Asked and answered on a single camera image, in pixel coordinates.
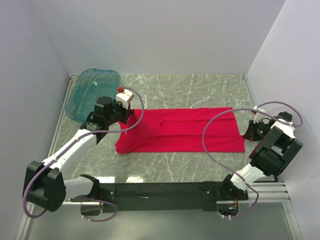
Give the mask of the red t shirt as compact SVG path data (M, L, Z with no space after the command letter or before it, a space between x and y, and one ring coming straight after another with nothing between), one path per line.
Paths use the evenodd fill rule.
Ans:
M243 153L245 141L230 107L135 109L115 144L129 153Z

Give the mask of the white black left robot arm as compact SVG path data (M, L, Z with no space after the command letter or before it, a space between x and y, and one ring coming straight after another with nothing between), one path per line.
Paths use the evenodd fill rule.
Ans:
M129 90L118 93L115 99L99 97L93 111L71 140L42 162L32 161L27 166L23 202L54 212L65 200L80 196L88 201L99 199L101 193L98 179L83 174L78 178L65 180L64 174L110 132L111 125L127 122L133 113L130 105L133 98L134 94Z

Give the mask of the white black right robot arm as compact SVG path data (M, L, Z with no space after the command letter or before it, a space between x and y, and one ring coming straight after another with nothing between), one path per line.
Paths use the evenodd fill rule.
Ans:
M243 139L258 142L258 145L249 155L250 163L223 180L219 187L223 199L238 199L245 195L246 184L279 176L302 149L303 143L294 136L295 128L287 125L293 116L283 111L276 118L277 121L271 119L268 123L264 123L262 117L249 121Z

